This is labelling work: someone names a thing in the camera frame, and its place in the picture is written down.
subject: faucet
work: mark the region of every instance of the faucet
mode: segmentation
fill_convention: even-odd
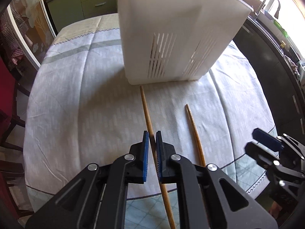
[[[279,0],[277,0],[277,1],[279,2],[278,10],[277,10],[277,11],[275,12],[275,14],[274,14],[274,17],[275,17],[276,19],[279,18],[279,11],[280,11],[280,8],[281,8],[280,1],[279,1]],[[258,17],[258,15],[260,14],[260,11],[261,11],[261,9],[263,8],[265,2],[266,2],[266,0],[263,0],[263,2],[262,2],[262,3],[260,4],[260,6],[258,7],[257,11],[255,12],[255,16],[253,17],[254,20],[257,19],[257,17]]]

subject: white plastic basket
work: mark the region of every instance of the white plastic basket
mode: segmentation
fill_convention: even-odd
[[[129,83],[201,78],[251,11],[241,0],[118,0]]]

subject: white tablecloth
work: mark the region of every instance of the white tablecloth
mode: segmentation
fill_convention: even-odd
[[[36,76],[23,151],[30,197],[55,194],[89,163],[112,163],[146,130],[139,87],[125,78],[120,30],[100,31],[99,24],[100,19],[93,32],[55,40]],[[275,135],[275,124],[257,76],[234,42],[200,80],[144,85],[144,90],[154,130],[161,130],[178,154],[199,163],[185,110],[189,104],[206,162],[223,167],[253,197],[266,187],[264,170],[244,154],[244,146],[256,127]],[[157,193],[150,151],[147,182],[129,185],[128,197]]]

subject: wooden chopstick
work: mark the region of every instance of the wooden chopstick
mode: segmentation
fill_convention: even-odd
[[[190,119],[192,129],[193,129],[193,133],[194,133],[194,136],[195,136],[196,146],[197,146],[197,150],[198,150],[198,154],[199,154],[200,165],[205,167],[206,164],[205,164],[205,159],[204,159],[204,155],[203,155],[201,142],[200,142],[199,135],[198,135],[198,132],[197,132],[197,129],[196,129],[196,126],[195,126],[195,122],[194,122],[194,119],[193,119],[193,116],[192,116],[192,113],[191,113],[191,110],[190,110],[190,107],[189,107],[188,104],[186,105],[186,110],[188,111],[189,119]]]
[[[154,160],[154,163],[155,163],[156,172],[158,173],[155,135],[153,133],[153,126],[152,126],[152,123],[151,123],[151,120],[150,120],[148,106],[147,106],[145,93],[144,93],[144,89],[143,89],[142,85],[140,85],[140,91],[141,91],[141,98],[142,98],[142,104],[143,104],[143,110],[144,110],[147,130],[148,130],[148,133],[149,133],[150,146],[152,148],[153,160]],[[159,182],[159,186],[160,186],[161,195],[162,195],[162,199],[163,199],[163,202],[164,202],[168,222],[170,224],[170,229],[176,229],[175,221],[173,219],[173,212],[172,212],[171,207],[170,207],[170,200],[169,200],[169,197],[168,197],[166,185]]]

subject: red chair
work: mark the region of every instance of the red chair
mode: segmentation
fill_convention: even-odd
[[[13,78],[0,58],[0,146],[23,151],[22,147],[5,142],[16,125],[25,127],[25,121],[17,115],[17,90],[30,95],[30,92]]]
[[[10,186],[14,185],[7,184],[6,181],[6,177],[22,176],[24,176],[22,164],[0,160],[0,199],[4,202],[5,206],[15,219],[34,214],[33,211],[21,210],[17,207],[17,204],[9,189]]]

